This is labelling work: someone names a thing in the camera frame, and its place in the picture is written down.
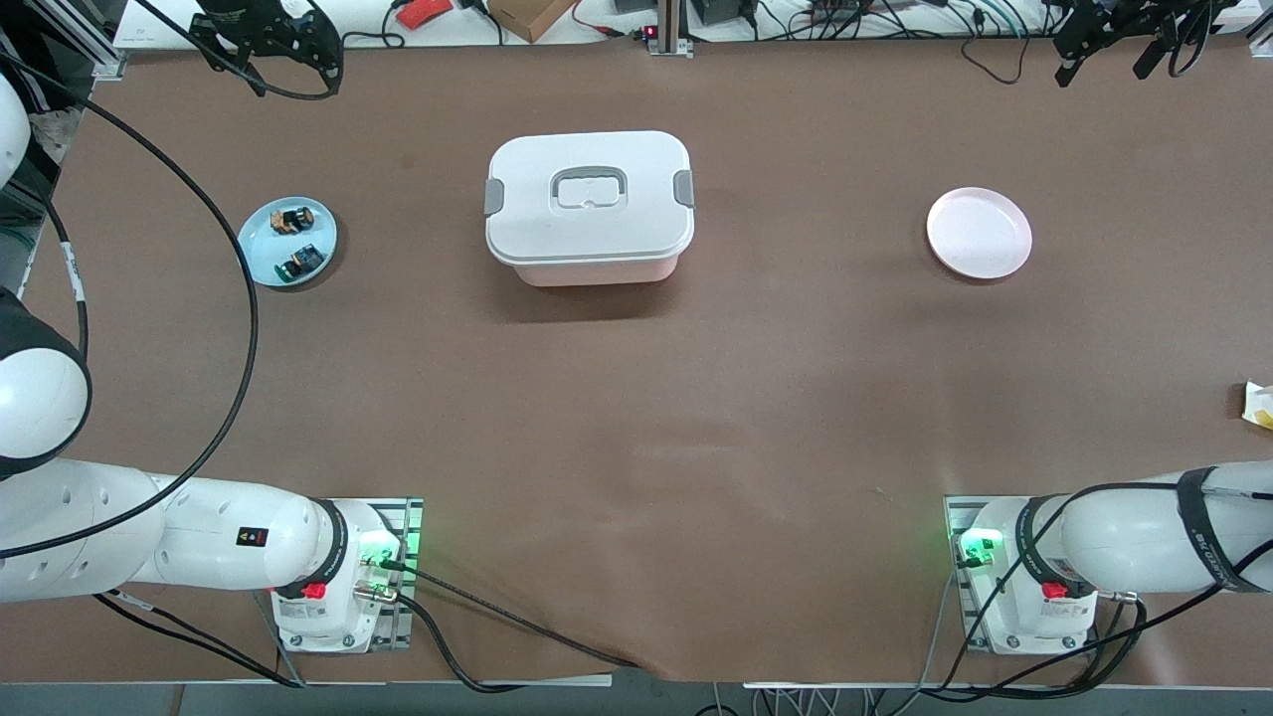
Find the cable connector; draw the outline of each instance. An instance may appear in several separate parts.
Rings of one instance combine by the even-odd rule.
[[[368,581],[359,581],[354,585],[354,596],[368,601],[393,604],[397,601],[398,590],[388,585],[377,585]]]

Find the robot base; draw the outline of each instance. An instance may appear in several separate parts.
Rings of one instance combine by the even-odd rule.
[[[332,501],[345,517],[349,549],[325,594],[318,599],[271,595],[279,640],[288,651],[364,654],[410,646],[411,622],[409,618],[398,619],[397,605],[354,596],[354,585],[360,581],[393,587],[401,585],[401,573],[367,564],[364,558],[415,562],[421,502],[384,502],[390,501]]]
[[[1015,530],[1026,499],[946,498],[952,558],[956,564],[970,558],[983,562],[978,567],[957,567],[965,633],[1018,557]],[[1096,594],[1049,599],[1025,568],[1017,568],[990,603],[969,647],[1004,655],[1066,654],[1087,641],[1096,618]]]

